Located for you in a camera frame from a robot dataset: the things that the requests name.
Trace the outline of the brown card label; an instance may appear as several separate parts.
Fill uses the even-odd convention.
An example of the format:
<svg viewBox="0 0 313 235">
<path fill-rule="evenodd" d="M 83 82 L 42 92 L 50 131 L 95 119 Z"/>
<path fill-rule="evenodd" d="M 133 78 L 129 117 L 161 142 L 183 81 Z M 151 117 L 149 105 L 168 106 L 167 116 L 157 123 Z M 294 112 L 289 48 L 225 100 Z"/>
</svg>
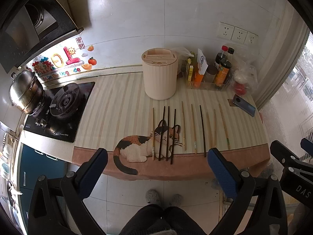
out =
<svg viewBox="0 0 313 235">
<path fill-rule="evenodd" d="M 233 102 L 232 99 L 228 99 L 228 103 L 230 107 L 236 107 L 237 105 Z"/>
</svg>

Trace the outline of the red object in bag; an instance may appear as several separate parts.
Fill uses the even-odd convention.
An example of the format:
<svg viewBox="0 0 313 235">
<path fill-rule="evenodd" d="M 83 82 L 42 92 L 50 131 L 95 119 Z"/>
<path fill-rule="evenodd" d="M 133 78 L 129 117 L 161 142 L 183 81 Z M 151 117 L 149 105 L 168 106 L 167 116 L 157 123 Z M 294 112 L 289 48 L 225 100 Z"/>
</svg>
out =
<svg viewBox="0 0 313 235">
<path fill-rule="evenodd" d="M 234 92 L 238 96 L 244 96 L 247 93 L 246 86 L 244 84 L 240 84 L 238 82 L 235 82 L 233 85 Z"/>
</svg>

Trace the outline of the teal cabinet door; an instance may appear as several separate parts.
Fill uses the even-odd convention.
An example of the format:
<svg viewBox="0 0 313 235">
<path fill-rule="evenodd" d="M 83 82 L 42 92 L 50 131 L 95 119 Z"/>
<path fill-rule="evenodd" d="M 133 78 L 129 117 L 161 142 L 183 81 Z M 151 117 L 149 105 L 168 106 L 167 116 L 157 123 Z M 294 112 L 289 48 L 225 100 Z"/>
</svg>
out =
<svg viewBox="0 0 313 235">
<path fill-rule="evenodd" d="M 19 187 L 22 193 L 20 209 L 26 229 L 28 228 L 31 198 L 38 177 L 41 175 L 48 179 L 63 177 L 67 167 L 67 162 L 23 145 L 19 166 Z"/>
</svg>

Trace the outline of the grey slipper left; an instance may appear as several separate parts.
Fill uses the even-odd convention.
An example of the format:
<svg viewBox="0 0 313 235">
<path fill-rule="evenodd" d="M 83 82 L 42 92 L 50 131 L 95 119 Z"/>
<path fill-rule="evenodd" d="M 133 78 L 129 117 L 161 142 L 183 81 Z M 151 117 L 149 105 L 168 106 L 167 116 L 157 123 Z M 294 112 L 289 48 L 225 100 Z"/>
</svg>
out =
<svg viewBox="0 0 313 235">
<path fill-rule="evenodd" d="M 161 205 L 161 200 L 158 192 L 154 189 L 150 189 L 145 194 L 147 204 Z"/>
</svg>

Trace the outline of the beige cylindrical utensil holder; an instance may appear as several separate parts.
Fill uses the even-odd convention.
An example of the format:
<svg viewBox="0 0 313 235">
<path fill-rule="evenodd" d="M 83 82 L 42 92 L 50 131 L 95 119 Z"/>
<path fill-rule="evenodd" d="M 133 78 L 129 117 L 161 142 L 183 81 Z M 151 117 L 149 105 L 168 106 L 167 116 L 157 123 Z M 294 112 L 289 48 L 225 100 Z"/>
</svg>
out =
<svg viewBox="0 0 313 235">
<path fill-rule="evenodd" d="M 165 48 L 153 48 L 142 54 L 145 93 L 154 100 L 166 100 L 176 92 L 177 54 Z"/>
</svg>

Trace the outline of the grey slipper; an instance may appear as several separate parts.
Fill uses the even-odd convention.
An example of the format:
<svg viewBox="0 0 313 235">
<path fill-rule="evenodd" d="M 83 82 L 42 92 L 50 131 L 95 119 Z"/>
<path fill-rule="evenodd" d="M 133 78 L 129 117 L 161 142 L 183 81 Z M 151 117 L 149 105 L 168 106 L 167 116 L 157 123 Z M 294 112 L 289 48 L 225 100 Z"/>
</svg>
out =
<svg viewBox="0 0 313 235">
<path fill-rule="evenodd" d="M 180 207 L 183 202 L 183 197 L 180 194 L 175 194 L 169 201 L 169 206 Z"/>
<path fill-rule="evenodd" d="M 158 192 L 154 189 L 150 189 L 145 194 L 147 204 L 161 205 L 161 200 Z"/>
</svg>

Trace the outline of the grey slipper right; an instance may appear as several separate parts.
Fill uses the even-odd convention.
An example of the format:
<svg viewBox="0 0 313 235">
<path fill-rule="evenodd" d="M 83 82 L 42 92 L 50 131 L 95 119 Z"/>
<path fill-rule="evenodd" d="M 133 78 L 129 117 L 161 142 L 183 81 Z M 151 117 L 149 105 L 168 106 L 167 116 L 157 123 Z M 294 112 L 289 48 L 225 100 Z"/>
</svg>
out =
<svg viewBox="0 0 313 235">
<path fill-rule="evenodd" d="M 169 201 L 169 206 L 180 207 L 183 202 L 183 197 L 180 194 L 175 194 Z"/>
</svg>

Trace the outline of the black gas stove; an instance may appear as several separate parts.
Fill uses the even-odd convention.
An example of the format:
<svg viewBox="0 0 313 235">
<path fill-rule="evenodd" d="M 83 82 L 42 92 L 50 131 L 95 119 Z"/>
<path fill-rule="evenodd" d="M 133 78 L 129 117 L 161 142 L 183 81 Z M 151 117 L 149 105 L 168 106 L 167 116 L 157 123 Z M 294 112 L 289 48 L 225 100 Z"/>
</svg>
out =
<svg viewBox="0 0 313 235">
<path fill-rule="evenodd" d="M 69 83 L 46 90 L 39 110 L 27 117 L 24 130 L 73 143 L 94 85 Z"/>
</svg>

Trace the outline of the white wall socket strip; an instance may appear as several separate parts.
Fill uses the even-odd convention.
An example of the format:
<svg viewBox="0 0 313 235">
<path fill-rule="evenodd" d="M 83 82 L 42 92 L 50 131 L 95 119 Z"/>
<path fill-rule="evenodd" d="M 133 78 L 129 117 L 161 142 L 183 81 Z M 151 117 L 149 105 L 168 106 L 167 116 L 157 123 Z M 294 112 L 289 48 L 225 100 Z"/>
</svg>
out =
<svg viewBox="0 0 313 235">
<path fill-rule="evenodd" d="M 219 23 L 216 36 L 244 45 L 255 45 L 258 42 L 256 34 L 223 22 Z"/>
</svg>

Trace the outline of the striped cat table mat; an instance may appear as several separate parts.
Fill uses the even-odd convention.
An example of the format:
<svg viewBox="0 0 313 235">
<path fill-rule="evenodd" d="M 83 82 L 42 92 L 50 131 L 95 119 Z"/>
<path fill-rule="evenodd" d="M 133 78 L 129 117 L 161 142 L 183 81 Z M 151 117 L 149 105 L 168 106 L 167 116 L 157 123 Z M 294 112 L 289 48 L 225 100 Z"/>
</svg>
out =
<svg viewBox="0 0 313 235">
<path fill-rule="evenodd" d="M 209 113 L 214 146 L 214 109 L 217 117 L 217 148 L 224 157 L 238 169 L 248 169 L 257 176 L 270 159 L 266 132 L 259 114 L 251 117 L 238 107 L 230 107 L 228 99 L 234 94 L 227 91 L 208 91 L 188 89 L 184 79 L 177 81 L 176 93 L 167 100 L 157 101 L 149 98 L 144 90 L 141 73 L 106 75 L 95 78 L 95 85 L 89 96 L 74 142 L 72 162 L 81 165 L 95 151 L 102 147 L 108 151 L 109 161 L 104 172 L 107 175 L 125 180 L 188 180 L 210 177 L 212 171 L 204 157 L 200 105 L 203 112 L 206 151 L 209 149 L 209 134 L 206 113 Z M 186 123 L 186 151 L 183 150 L 183 128 L 181 101 L 183 101 Z M 223 128 L 221 113 L 228 129 L 230 150 Z M 192 133 L 191 104 L 194 107 L 197 153 L 194 152 Z M 137 170 L 136 175 L 121 172 L 114 164 L 113 151 L 118 142 L 131 135 L 150 136 L 152 134 L 152 107 L 154 108 L 154 128 L 161 125 L 163 107 L 165 123 L 170 107 L 170 127 L 180 125 L 179 145 L 174 145 L 173 164 L 170 164 L 172 142 L 169 142 L 168 161 L 165 160 L 166 142 L 161 161 L 148 156 L 145 162 L 121 163 Z"/>
</svg>

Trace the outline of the person's dark trousers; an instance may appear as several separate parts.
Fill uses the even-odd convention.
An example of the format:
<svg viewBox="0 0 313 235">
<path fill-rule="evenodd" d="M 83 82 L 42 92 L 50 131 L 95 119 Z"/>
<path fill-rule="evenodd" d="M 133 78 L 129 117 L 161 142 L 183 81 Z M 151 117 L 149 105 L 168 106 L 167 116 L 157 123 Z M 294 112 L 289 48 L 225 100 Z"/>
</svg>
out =
<svg viewBox="0 0 313 235">
<path fill-rule="evenodd" d="M 126 223 L 120 234 L 205 234 L 181 208 L 165 209 L 156 204 L 142 207 Z"/>
</svg>

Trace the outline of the black range hood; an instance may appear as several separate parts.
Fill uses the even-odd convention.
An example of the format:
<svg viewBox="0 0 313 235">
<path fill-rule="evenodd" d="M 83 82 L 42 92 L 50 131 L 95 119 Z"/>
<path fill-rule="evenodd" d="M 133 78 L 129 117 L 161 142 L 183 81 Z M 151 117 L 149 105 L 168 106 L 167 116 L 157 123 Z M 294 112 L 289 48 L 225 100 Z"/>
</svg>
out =
<svg viewBox="0 0 313 235">
<path fill-rule="evenodd" d="M 68 0 L 28 0 L 1 34 L 1 66 L 9 73 L 82 31 Z"/>
</svg>

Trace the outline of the stainless steel pot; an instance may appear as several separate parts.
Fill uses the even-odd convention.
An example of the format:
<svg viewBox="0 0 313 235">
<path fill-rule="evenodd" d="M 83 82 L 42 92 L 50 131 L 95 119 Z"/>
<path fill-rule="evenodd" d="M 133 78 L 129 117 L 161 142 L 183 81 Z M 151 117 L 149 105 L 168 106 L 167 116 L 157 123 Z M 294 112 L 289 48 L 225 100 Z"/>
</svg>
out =
<svg viewBox="0 0 313 235">
<path fill-rule="evenodd" d="M 11 78 L 13 81 L 8 94 L 12 106 L 30 116 L 37 113 L 45 100 L 45 91 L 35 72 L 29 70 L 23 70 L 19 74 L 13 72 Z"/>
</svg>

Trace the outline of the orange seasoning box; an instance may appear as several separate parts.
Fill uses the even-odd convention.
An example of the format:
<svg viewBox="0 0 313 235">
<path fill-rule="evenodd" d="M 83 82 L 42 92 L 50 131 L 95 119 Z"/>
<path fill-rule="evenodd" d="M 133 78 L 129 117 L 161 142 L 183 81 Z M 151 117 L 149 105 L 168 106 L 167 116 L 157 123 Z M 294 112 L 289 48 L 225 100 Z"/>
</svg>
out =
<svg viewBox="0 0 313 235">
<path fill-rule="evenodd" d="M 204 75 L 200 74 L 199 68 L 196 68 L 193 78 L 193 86 L 199 88 L 201 86 L 203 77 Z"/>
</svg>

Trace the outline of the clear condiment tray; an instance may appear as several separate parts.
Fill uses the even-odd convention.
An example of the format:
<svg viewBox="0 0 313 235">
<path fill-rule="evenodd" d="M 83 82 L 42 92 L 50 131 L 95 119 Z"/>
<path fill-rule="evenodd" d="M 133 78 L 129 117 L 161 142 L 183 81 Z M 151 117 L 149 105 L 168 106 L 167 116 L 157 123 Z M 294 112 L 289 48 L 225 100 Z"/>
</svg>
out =
<svg viewBox="0 0 313 235">
<path fill-rule="evenodd" d="M 208 91 L 227 91 L 228 89 L 231 88 L 230 83 L 223 84 L 220 87 L 217 87 L 214 83 L 188 81 L 187 77 L 184 77 L 184 81 L 188 89 L 208 90 Z"/>
</svg>

